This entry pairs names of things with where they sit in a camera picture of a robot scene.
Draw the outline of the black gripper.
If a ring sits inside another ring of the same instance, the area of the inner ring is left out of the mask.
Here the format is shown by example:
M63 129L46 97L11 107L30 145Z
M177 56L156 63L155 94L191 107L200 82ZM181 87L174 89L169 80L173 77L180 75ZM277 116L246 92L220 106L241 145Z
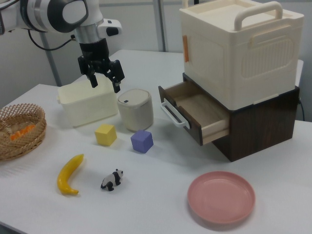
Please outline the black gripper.
M79 45L82 51L82 56L78 58L80 72L87 76L91 86L93 88L98 86L95 72L105 74L112 82L114 92L118 93L125 75L119 60L110 61L107 40Z

